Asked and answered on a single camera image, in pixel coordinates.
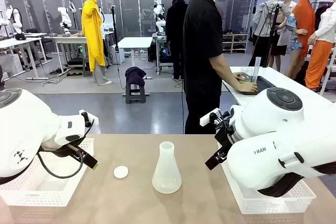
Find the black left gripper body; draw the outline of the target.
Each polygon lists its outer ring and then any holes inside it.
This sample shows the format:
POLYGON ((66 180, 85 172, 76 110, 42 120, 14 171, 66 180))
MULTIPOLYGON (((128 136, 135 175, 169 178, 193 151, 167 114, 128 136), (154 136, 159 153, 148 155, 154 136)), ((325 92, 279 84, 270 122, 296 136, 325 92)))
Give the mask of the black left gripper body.
POLYGON ((80 159, 80 154, 85 157, 86 151, 84 151, 79 144, 82 143, 82 141, 86 137, 83 136, 77 140, 74 140, 72 142, 67 143, 66 145, 63 145, 61 148, 54 151, 54 154, 58 157, 67 157, 71 156, 73 158, 80 159))

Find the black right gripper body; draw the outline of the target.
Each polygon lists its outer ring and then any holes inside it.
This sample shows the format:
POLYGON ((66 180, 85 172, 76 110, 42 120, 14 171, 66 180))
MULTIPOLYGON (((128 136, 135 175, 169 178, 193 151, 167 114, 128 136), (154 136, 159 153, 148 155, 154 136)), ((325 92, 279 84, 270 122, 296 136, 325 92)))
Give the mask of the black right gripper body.
POLYGON ((220 116, 215 120, 215 139, 221 145, 216 156, 227 156, 228 151, 235 143, 233 140, 234 129, 229 125, 229 119, 230 113, 226 111, 224 114, 220 113, 220 116))

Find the person's left hand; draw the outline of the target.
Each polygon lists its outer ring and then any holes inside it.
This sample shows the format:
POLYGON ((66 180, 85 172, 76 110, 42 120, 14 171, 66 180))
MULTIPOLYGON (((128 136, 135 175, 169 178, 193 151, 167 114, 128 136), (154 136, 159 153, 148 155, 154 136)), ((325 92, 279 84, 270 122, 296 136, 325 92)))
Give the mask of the person's left hand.
POLYGON ((233 75, 238 81, 250 82, 250 76, 247 73, 235 72, 233 75))

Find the person's right hand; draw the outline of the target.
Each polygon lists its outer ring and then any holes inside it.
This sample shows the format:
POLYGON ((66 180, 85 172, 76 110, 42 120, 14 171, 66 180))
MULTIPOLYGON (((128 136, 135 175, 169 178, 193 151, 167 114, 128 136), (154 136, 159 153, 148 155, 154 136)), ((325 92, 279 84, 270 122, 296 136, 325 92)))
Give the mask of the person's right hand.
POLYGON ((238 91, 239 92, 256 93, 256 92, 258 92, 258 86, 257 86, 257 83, 255 83, 255 82, 240 81, 238 91))

